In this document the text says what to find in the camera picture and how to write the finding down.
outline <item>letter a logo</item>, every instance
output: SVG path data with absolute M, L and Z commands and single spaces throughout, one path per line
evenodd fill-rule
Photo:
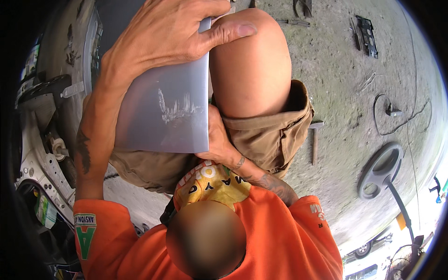
M 79 248 L 81 249 L 81 259 L 83 260 L 87 260 L 89 255 L 90 244 L 95 230 L 96 227 L 87 227 L 87 230 L 84 232 L 81 226 L 76 226 L 76 235 L 79 241 Z

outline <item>fingernail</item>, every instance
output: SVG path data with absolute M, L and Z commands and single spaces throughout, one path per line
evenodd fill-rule
M 251 36 L 257 34 L 257 28 L 253 25 L 241 25 L 238 28 L 238 35 L 241 37 Z

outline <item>power cord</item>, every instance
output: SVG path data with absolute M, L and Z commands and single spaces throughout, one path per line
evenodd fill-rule
M 423 111 L 425 110 L 425 108 L 426 108 L 426 106 L 427 106 L 428 104 L 431 104 L 431 108 L 432 108 L 432 102 L 431 102 L 430 99 L 428 99 L 428 100 L 425 102 L 425 105 L 423 106 L 423 109 L 422 109 L 422 110 L 420 110 L 420 111 L 418 111 L 417 113 L 415 113 L 415 115 L 413 115 L 413 116 L 410 117 L 409 119 L 407 118 L 406 121 L 405 121 L 404 123 L 402 123 L 401 125 L 397 126 L 397 127 L 396 127 L 394 130 L 392 130 L 391 132 L 382 134 L 382 133 L 379 131 L 379 129 L 378 129 L 378 124 L 377 124 L 377 122 L 376 122 L 376 113 L 375 113 L 376 102 L 378 101 L 378 98 L 380 98 L 381 96 L 384 96 L 384 97 L 386 97 L 386 98 L 388 99 L 388 101 L 389 101 L 388 110 L 393 110 L 391 100 L 390 100 L 390 98 L 389 98 L 387 95 L 385 95 L 385 94 L 380 94 L 380 95 L 377 95 L 377 96 L 375 97 L 375 101 L 373 102 L 373 120 L 374 120 L 374 122 L 375 122 L 375 128 L 376 128 L 376 131 L 378 132 L 378 134 L 379 134 L 380 136 L 387 136 L 387 135 L 394 134 L 400 127 L 402 127 L 402 126 L 404 126 L 404 125 L 407 125 L 407 124 L 408 124 L 411 120 L 413 120 L 417 115 L 423 113 Z M 425 133 L 425 132 L 428 130 L 429 125 L 431 124 L 431 120 L 432 120 L 432 114 L 430 115 L 430 119 L 429 119 L 428 125 L 425 127 L 425 129 L 424 129 L 423 131 L 418 132 L 418 133 L 420 133 L 420 134 Z
M 377 124 L 377 122 L 376 122 L 375 105 L 376 105 L 376 102 L 377 102 L 377 100 L 378 100 L 379 97 L 381 97 L 381 96 L 385 96 L 385 97 L 388 99 L 388 101 L 389 101 L 388 111 L 389 111 L 389 112 L 392 112 L 392 103 L 391 103 L 391 101 L 390 101 L 390 98 L 389 98 L 387 95 L 385 95 L 385 94 L 380 94 L 380 95 L 378 95 L 378 96 L 375 97 L 375 101 L 373 102 L 373 119 L 374 119 L 374 121 L 375 121 L 375 128 L 376 128 L 376 131 L 378 132 L 378 134 L 379 134 L 380 136 L 387 136 L 387 135 L 393 134 L 393 133 L 395 133 L 400 127 L 406 125 L 406 134 L 407 134 L 407 138 L 408 138 L 409 153 L 410 153 L 410 155 L 411 155 L 412 169 L 413 169 L 413 172 L 414 172 L 415 194 L 416 194 L 416 196 L 417 196 L 418 228 L 421 229 L 421 223 L 420 223 L 420 203 L 419 203 L 419 199 L 418 199 L 417 175 L 416 175 L 416 173 L 415 173 L 414 157 L 412 156 L 411 142 L 410 142 L 410 139 L 409 139 L 409 122 L 410 122 L 411 120 L 413 120 L 417 115 L 421 114 L 421 113 L 425 110 L 426 105 L 427 105 L 428 103 L 431 103 L 431 100 L 428 99 L 428 100 L 425 102 L 425 105 L 423 106 L 423 109 L 422 109 L 421 111 L 418 111 L 417 113 L 415 113 L 415 106 L 417 105 L 417 59 L 416 59 L 416 57 L 415 57 L 414 39 L 413 39 L 413 36 L 412 36 L 411 27 L 410 27 L 410 25 L 409 25 L 408 18 L 406 17 L 406 14 L 405 14 L 405 12 L 404 12 L 403 9 L 402 9 L 402 12 L 403 12 L 403 16 L 405 17 L 405 20 L 406 20 L 406 23 L 407 23 L 407 25 L 408 25 L 408 28 L 409 28 L 409 34 L 410 34 L 410 36 L 411 36 L 411 43 L 412 43 L 412 53 L 413 53 L 413 55 L 414 55 L 414 66 L 415 66 L 415 95 L 414 95 L 414 107 L 413 107 L 413 109 L 412 109 L 411 117 L 410 117 L 410 118 L 406 118 L 406 122 L 404 122 L 403 124 L 401 124 L 401 125 L 399 125 L 398 127 L 396 127 L 393 131 L 391 131 L 391 132 L 389 132 L 389 133 L 382 134 L 382 133 L 379 132 L 379 130 L 378 130 L 378 124 Z M 425 132 L 428 130 L 428 128 L 429 128 L 429 126 L 430 126 L 430 124 L 431 124 L 431 121 L 432 121 L 432 114 L 430 114 L 430 119 L 429 119 L 429 122 L 428 122 L 428 126 L 427 126 L 422 132 L 419 132 L 419 131 L 417 131 L 417 132 L 418 132 L 419 134 L 425 133 Z

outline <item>hand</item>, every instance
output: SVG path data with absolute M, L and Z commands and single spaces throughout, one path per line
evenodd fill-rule
M 104 54 L 101 76 L 114 86 L 129 87 L 150 68 L 194 61 L 217 45 L 257 33 L 251 22 L 242 20 L 198 33 L 202 19 L 229 9 L 227 0 L 146 0 Z
M 230 169 L 242 158 L 241 153 L 230 143 L 220 112 L 213 105 L 208 105 L 208 147 L 208 152 L 195 155 L 224 164 Z

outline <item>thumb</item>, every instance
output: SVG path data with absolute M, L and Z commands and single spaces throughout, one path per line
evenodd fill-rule
M 249 21 L 227 21 L 214 24 L 209 30 L 199 34 L 202 45 L 208 52 L 212 48 L 235 41 L 236 39 L 257 34 L 257 28 Z

